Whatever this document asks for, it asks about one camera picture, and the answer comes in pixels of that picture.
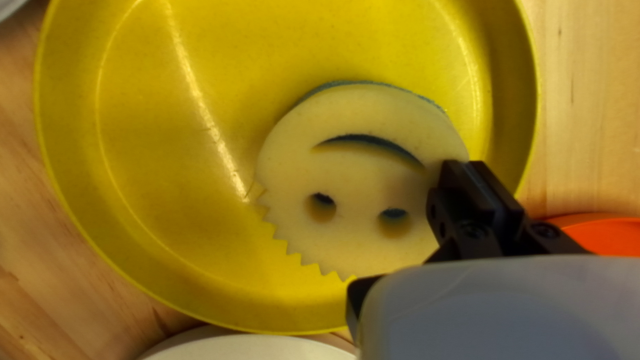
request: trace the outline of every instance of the foam sponge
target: foam sponge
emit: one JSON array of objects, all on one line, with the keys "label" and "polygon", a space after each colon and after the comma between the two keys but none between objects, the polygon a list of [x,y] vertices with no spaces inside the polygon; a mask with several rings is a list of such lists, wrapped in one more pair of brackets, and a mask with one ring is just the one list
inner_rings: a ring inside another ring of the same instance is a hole
[{"label": "foam sponge", "polygon": [[468,161],[445,112],[391,85],[330,83],[270,132],[256,178],[288,253],[341,279],[391,272],[438,247],[426,220],[443,160]]}]

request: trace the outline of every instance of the wooden surface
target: wooden surface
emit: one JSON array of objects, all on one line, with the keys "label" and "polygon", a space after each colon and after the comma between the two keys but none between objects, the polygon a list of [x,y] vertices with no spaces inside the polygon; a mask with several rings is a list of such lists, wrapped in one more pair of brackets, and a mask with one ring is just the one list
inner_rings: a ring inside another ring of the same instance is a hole
[{"label": "wooden surface", "polygon": [[[640,216],[640,2],[523,3],[543,111],[519,200],[534,217]],[[51,190],[31,105],[45,7],[0,24],[0,359],[129,360],[198,322],[112,271]]]}]

